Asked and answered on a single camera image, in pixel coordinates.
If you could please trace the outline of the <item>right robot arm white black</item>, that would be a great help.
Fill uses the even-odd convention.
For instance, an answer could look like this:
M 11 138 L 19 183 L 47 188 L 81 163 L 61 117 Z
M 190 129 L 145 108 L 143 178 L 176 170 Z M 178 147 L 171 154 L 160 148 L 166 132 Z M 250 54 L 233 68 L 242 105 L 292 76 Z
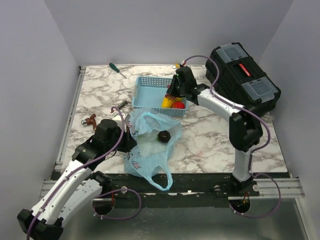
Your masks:
M 206 84 L 197 84 L 191 68 L 182 66 L 175 70 L 166 92 L 171 97 L 185 98 L 223 118 L 229 126 L 229 141 L 235 148 L 235 160 L 230 191 L 241 196 L 248 190 L 253 177 L 249 171 L 250 151 L 263 135 L 260 121 L 246 113 L 246 109 L 217 93 L 211 93 Z

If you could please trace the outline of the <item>dark purple fake mangosteen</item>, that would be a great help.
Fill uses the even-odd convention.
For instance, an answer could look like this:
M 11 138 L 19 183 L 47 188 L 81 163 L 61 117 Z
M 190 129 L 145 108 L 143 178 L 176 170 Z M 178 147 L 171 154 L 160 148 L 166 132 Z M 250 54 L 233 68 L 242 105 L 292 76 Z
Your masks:
M 167 144 L 171 139 L 171 134 L 167 130 L 160 131 L 157 135 L 157 140 L 161 143 Z

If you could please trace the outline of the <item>yellow fake lemon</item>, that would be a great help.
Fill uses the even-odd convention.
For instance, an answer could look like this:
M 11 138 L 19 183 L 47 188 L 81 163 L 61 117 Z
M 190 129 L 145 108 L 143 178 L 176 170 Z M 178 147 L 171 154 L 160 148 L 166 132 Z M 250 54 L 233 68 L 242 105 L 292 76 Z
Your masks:
M 173 99 L 164 97 L 163 101 L 162 101 L 162 104 L 161 104 L 161 107 L 162 108 L 171 108 L 173 103 L 174 103 Z

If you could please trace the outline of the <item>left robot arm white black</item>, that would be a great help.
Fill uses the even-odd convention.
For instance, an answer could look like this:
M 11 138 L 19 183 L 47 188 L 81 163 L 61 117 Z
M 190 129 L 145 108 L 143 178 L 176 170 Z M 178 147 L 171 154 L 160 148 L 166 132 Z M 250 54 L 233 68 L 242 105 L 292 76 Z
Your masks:
M 58 240 L 74 215 L 97 197 L 113 196 L 112 180 L 96 171 L 112 152 L 136 146 L 124 120 L 103 119 L 94 135 L 79 145 L 60 178 L 30 210 L 22 209 L 18 223 L 28 240 Z

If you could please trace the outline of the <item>light blue plastic basket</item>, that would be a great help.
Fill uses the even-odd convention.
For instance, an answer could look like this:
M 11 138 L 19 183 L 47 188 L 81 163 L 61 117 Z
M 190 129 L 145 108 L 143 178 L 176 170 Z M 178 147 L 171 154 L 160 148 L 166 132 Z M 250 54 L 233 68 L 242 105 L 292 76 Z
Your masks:
M 132 107 L 152 108 L 161 114 L 171 117 L 183 117 L 188 108 L 185 98 L 182 99 L 185 108 L 164 108 L 162 102 L 167 93 L 167 86 L 172 82 L 172 78 L 138 76 L 132 96 Z

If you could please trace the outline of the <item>red fake grapes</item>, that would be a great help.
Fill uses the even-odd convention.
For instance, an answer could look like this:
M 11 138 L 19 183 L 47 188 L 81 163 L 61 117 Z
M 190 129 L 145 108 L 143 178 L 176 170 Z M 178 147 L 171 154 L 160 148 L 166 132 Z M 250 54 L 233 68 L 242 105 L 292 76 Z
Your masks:
M 166 94 L 165 98 L 168 99 L 169 101 L 175 101 L 175 97 L 170 94 Z

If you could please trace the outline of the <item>light blue plastic bag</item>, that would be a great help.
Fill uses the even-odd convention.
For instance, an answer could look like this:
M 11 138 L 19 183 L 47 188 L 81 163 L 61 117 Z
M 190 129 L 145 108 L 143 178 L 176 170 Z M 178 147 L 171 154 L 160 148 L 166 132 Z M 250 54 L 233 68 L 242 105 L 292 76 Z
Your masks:
M 182 135 L 181 122 L 152 108 L 143 107 L 131 113 L 129 125 L 130 135 L 137 145 L 124 154 L 125 173 L 144 178 L 153 187 L 168 191 L 174 182 L 168 161 Z M 168 143 L 157 140 L 161 131 L 170 133 L 171 139 Z M 161 186 L 153 180 L 153 176 L 161 171 L 166 174 L 166 186 Z

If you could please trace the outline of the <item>red fake fruit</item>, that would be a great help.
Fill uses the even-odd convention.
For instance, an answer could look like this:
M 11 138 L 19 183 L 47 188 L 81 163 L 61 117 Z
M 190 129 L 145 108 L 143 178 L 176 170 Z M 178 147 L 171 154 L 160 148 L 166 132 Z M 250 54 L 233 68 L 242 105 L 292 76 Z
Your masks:
M 185 104 L 182 101 L 175 101 L 172 103 L 171 108 L 173 109 L 185 109 Z

